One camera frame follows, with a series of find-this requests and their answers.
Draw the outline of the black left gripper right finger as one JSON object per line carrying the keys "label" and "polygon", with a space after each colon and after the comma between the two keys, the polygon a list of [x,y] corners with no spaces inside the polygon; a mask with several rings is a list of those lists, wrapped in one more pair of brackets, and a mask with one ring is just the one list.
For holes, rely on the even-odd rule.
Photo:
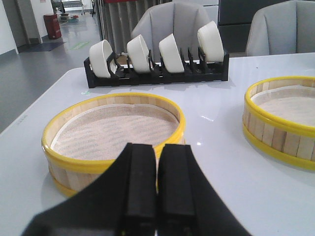
{"label": "black left gripper right finger", "polygon": [[165,145],[157,182],[159,236],[250,235],[208,182],[189,145]]}

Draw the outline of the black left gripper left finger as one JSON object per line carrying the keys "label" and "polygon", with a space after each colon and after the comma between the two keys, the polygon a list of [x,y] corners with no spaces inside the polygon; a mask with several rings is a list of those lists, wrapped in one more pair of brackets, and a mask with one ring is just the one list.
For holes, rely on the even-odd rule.
{"label": "black left gripper left finger", "polygon": [[89,186],[37,214],[24,236],[153,236],[156,159],[151,145],[126,144]]}

